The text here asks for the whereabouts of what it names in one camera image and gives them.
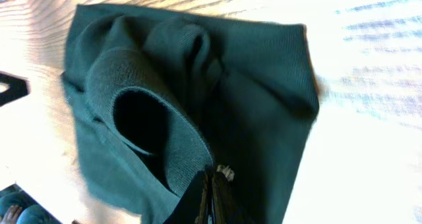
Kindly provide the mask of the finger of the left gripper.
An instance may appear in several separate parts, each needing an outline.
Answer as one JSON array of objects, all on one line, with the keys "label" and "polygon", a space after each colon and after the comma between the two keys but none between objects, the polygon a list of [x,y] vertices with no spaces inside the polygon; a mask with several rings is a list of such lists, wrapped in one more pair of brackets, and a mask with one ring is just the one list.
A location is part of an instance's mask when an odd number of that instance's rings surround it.
[{"label": "finger of the left gripper", "polygon": [[28,81],[25,78],[1,72],[1,83],[8,88],[1,92],[1,106],[23,98],[30,93]]}]

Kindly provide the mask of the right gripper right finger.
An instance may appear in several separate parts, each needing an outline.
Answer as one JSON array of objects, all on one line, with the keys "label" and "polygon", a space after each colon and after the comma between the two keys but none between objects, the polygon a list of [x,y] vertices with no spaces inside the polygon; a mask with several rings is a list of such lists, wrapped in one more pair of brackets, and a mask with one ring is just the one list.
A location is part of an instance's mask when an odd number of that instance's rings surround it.
[{"label": "right gripper right finger", "polygon": [[212,176],[212,207],[216,224],[253,224],[254,221],[236,202],[231,193],[229,181],[221,172]]}]

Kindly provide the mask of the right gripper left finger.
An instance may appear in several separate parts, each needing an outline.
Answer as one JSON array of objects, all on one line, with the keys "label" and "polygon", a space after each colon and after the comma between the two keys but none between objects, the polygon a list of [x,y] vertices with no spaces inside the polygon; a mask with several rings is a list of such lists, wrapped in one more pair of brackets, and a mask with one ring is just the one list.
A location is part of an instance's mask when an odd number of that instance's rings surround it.
[{"label": "right gripper left finger", "polygon": [[199,171],[164,224],[209,224],[206,173]]}]

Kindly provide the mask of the black polo shirt with logo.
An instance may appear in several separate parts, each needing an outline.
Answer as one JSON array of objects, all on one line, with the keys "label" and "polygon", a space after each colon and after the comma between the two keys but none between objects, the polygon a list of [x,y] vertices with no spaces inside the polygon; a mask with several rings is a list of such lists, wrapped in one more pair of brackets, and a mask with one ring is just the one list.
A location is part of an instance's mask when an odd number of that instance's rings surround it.
[{"label": "black polo shirt with logo", "polygon": [[164,223],[224,165],[254,223],[283,221],[319,109],[303,25],[79,5],[64,68],[93,196]]}]

